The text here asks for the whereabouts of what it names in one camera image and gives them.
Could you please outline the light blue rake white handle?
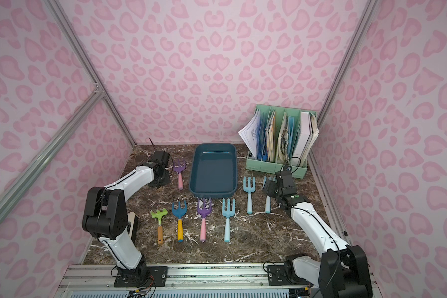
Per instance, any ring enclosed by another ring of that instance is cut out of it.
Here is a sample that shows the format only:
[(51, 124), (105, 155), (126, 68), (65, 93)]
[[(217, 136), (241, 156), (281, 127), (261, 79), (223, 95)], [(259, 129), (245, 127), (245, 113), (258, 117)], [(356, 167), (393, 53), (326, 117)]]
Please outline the light blue rake white handle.
[[(265, 176), (265, 177), (264, 177), (264, 180), (263, 180), (263, 186), (264, 186), (264, 182), (265, 182), (266, 180), (271, 180), (271, 178)], [(266, 212), (267, 214), (270, 214), (270, 213), (271, 213), (271, 198), (268, 197), (268, 196), (266, 196), (266, 201), (265, 201), (265, 212)]]

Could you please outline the purple rake pink handle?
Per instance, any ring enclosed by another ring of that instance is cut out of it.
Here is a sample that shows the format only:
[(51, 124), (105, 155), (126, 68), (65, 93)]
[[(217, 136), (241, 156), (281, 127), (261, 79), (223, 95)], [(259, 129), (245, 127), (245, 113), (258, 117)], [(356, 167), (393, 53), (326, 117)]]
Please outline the purple rake pink handle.
[(206, 241), (206, 218), (212, 211), (212, 199), (199, 198), (197, 200), (197, 214), (201, 216), (200, 241)]
[(180, 191), (184, 189), (182, 173), (185, 169), (186, 169), (185, 160), (178, 159), (175, 161), (175, 163), (173, 165), (173, 171), (175, 171), (178, 175), (178, 189)]

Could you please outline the light blue rake teal handle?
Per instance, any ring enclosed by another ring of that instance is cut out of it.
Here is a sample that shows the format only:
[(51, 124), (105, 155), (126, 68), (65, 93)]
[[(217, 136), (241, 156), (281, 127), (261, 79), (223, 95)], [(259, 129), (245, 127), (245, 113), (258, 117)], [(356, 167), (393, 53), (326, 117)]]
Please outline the light blue rake teal handle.
[(253, 213), (252, 193), (256, 191), (256, 178), (244, 176), (243, 190), (247, 193), (247, 213)]

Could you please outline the blue rake yellow handle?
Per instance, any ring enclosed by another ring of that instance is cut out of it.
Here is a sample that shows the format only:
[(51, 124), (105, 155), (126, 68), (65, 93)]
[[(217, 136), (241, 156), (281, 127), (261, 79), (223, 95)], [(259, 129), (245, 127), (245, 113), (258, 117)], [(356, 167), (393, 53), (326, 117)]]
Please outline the blue rake yellow handle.
[(183, 242), (183, 217), (186, 215), (187, 212), (187, 201), (177, 201), (174, 202), (172, 205), (172, 213), (175, 217), (178, 218), (178, 229), (177, 229), (177, 235), (178, 235), (178, 242)]

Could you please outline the lime rake wooden handle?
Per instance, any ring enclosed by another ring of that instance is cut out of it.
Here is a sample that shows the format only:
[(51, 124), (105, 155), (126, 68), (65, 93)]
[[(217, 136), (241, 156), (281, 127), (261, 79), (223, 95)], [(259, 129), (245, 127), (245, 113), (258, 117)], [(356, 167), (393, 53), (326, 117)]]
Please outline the lime rake wooden handle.
[(151, 217), (153, 219), (157, 219), (158, 221), (158, 229), (157, 229), (157, 235), (158, 240), (157, 243), (159, 245), (163, 245), (163, 226), (162, 226), (162, 218), (168, 214), (168, 211), (166, 208), (162, 210), (156, 210), (156, 211), (150, 211)]

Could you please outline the light blue rake mint-tip handle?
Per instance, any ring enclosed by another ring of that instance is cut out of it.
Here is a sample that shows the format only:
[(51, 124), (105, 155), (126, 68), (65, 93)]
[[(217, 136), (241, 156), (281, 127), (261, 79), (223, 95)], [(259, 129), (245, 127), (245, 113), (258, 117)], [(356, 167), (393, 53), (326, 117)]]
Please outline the light blue rake mint-tip handle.
[(223, 199), (222, 200), (222, 215), (225, 220), (225, 243), (230, 243), (230, 218), (235, 215), (236, 200), (235, 199)]

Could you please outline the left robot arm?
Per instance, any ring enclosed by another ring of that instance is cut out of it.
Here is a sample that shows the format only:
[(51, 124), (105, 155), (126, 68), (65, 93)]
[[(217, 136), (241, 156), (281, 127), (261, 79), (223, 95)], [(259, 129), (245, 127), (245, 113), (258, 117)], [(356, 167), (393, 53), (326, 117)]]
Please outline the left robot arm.
[(169, 184), (170, 159), (169, 153), (156, 151), (149, 161), (119, 180), (104, 187), (92, 187), (87, 193), (83, 230), (108, 248), (122, 276), (146, 279), (149, 275), (145, 258), (127, 230), (127, 201), (144, 186), (159, 188)]

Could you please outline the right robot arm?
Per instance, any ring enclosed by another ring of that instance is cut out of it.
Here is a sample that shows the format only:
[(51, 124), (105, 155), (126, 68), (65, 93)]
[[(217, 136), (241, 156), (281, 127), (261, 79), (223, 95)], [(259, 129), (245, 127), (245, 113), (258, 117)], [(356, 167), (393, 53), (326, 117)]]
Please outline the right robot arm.
[(311, 298), (373, 297), (366, 253), (338, 236), (309, 199), (298, 194), (290, 166), (275, 172), (275, 178), (265, 182), (263, 191), (303, 229), (320, 255), (319, 261), (305, 254), (287, 257), (285, 270), (290, 281), (308, 281), (313, 290)]

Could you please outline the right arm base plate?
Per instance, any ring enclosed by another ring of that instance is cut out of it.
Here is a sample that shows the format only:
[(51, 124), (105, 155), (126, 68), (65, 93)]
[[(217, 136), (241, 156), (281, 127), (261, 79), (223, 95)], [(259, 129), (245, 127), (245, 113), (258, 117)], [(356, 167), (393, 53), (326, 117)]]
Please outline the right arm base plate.
[(289, 278), (284, 265), (265, 263), (263, 269), (267, 274), (270, 286), (290, 286), (296, 284)]

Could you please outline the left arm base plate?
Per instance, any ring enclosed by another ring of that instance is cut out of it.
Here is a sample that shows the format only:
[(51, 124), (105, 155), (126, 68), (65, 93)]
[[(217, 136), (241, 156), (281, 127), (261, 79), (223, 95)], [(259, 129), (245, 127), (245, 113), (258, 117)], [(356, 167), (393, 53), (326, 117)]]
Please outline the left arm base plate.
[(115, 288), (147, 288), (152, 285), (157, 288), (165, 287), (168, 275), (167, 266), (151, 266), (137, 269), (117, 268)]

